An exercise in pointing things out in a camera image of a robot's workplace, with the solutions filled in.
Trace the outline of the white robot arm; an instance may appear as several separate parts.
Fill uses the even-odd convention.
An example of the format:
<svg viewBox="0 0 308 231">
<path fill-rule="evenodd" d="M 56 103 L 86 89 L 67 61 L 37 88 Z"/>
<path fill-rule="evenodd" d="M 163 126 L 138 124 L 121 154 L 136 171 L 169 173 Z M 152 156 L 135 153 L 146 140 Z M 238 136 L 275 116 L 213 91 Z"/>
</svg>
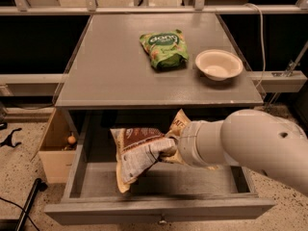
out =
<svg viewBox="0 0 308 231">
<path fill-rule="evenodd" d="M 247 167 L 308 194 L 308 139 L 285 118 L 239 110 L 224 120 L 192 121 L 181 132 L 178 150 L 192 167 Z"/>
</svg>

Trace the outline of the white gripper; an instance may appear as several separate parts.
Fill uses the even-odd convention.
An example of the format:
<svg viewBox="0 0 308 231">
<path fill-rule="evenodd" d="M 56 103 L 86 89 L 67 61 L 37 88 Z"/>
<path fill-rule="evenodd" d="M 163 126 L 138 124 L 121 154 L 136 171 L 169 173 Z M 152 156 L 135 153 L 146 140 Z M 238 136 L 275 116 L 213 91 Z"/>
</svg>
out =
<svg viewBox="0 0 308 231">
<path fill-rule="evenodd" d="M 205 120 L 191 121 L 181 132 L 178 140 L 178 152 L 185 164 L 192 167 L 208 167 L 212 164 L 206 154 L 209 139 L 206 134 L 212 124 Z"/>
</svg>

